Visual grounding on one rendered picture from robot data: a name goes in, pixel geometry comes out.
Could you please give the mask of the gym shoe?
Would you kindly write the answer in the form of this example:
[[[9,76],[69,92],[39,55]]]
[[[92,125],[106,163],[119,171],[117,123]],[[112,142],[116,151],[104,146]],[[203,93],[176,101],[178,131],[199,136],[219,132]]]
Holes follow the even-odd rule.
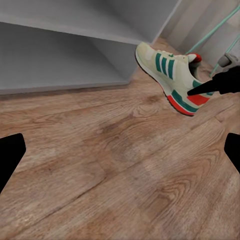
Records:
[[[135,59],[140,68],[158,82],[168,102],[182,115],[193,117],[214,94],[211,91],[188,95],[189,91],[204,84],[198,73],[202,58],[197,53],[173,55],[140,43],[135,51]]]

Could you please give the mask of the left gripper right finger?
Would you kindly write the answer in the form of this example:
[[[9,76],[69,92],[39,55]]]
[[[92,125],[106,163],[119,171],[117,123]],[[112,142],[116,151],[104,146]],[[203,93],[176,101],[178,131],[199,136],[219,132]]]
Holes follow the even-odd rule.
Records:
[[[229,133],[227,135],[224,151],[240,173],[240,135]]]

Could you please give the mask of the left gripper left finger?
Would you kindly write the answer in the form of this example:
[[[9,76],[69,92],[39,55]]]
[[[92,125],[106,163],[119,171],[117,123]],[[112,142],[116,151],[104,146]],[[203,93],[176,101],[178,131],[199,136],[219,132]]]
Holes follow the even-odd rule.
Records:
[[[0,193],[26,153],[22,133],[0,138]]]

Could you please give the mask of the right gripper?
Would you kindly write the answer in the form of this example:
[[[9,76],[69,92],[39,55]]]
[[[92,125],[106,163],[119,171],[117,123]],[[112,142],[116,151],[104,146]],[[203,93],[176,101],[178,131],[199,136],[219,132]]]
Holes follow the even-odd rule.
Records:
[[[240,66],[215,74],[212,80],[188,91],[187,94],[193,96],[217,90],[221,95],[240,92]]]

